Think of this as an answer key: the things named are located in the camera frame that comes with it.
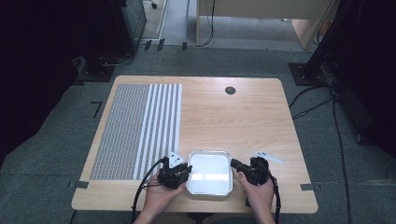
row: floor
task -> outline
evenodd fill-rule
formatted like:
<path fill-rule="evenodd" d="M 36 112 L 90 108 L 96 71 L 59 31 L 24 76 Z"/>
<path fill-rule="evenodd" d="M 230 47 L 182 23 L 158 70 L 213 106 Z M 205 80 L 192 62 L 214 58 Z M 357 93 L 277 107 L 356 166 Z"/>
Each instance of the floor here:
<path fill-rule="evenodd" d="M 167 4 L 159 39 L 164 38 L 165 45 L 181 46 L 187 42 L 188 46 L 196 46 L 196 0 L 168 0 Z M 200 19 L 201 45 L 210 37 L 210 21 L 207 17 Z M 303 50 L 290 20 L 215 17 L 213 27 L 214 39 L 206 45 L 209 48 Z M 308 51 L 315 48 L 312 44 Z"/>

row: wooden desk in background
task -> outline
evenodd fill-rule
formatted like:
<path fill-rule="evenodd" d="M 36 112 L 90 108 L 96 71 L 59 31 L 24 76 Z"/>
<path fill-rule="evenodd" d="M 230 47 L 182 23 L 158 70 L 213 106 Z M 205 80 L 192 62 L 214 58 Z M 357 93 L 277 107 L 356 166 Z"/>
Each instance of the wooden desk in background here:
<path fill-rule="evenodd" d="M 117 77 L 106 103 L 72 206 L 76 210 L 131 211 L 140 180 L 92 180 L 90 175 L 101 138 L 120 84 L 181 84 L 179 152 L 185 160 L 196 150 L 226 151 L 232 158 L 249 164 L 254 150 L 264 151 L 286 162 L 269 161 L 277 178 L 281 213 L 315 213 L 318 210 L 303 153 L 294 129 L 282 84 L 275 78 L 240 77 Z M 225 88 L 234 87 L 235 94 Z M 186 191 L 166 208 L 167 212 L 249 213 L 246 195 L 237 176 L 233 191 L 223 202 L 200 201 Z M 137 210 L 143 208 L 145 193 Z"/>
<path fill-rule="evenodd" d="M 332 11 L 336 0 L 216 0 L 215 17 L 292 19 L 303 49 Z M 212 15 L 213 0 L 197 0 L 196 43 L 200 44 L 200 17 Z"/>

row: black office chair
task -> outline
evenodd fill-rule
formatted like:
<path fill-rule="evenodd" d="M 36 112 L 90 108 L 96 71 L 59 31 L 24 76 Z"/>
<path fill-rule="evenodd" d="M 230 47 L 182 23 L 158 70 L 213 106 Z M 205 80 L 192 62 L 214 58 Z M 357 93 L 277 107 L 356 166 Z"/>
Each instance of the black office chair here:
<path fill-rule="evenodd" d="M 157 4 L 155 4 L 155 2 L 153 0 L 143 0 L 143 1 L 150 2 L 152 8 L 154 8 L 154 9 L 157 8 Z"/>

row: person's left hand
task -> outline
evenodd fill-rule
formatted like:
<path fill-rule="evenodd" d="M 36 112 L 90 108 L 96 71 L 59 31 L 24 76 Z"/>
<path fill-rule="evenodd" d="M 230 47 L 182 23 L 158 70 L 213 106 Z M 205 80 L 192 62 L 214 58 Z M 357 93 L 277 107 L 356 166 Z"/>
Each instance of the person's left hand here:
<path fill-rule="evenodd" d="M 158 184 L 157 176 L 158 174 L 151 177 L 148 186 Z M 177 189 L 168 189 L 164 186 L 147 187 L 145 205 L 135 223 L 152 222 L 185 188 L 186 183 L 181 184 Z"/>

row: white container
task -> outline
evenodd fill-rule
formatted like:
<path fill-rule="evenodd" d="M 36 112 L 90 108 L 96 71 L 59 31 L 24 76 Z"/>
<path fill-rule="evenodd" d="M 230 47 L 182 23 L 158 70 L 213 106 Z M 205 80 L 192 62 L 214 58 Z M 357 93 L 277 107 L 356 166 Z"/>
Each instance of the white container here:
<path fill-rule="evenodd" d="M 224 151 L 195 150 L 189 156 L 192 171 L 187 190 L 196 199 L 225 198 L 233 190 L 231 157 Z"/>

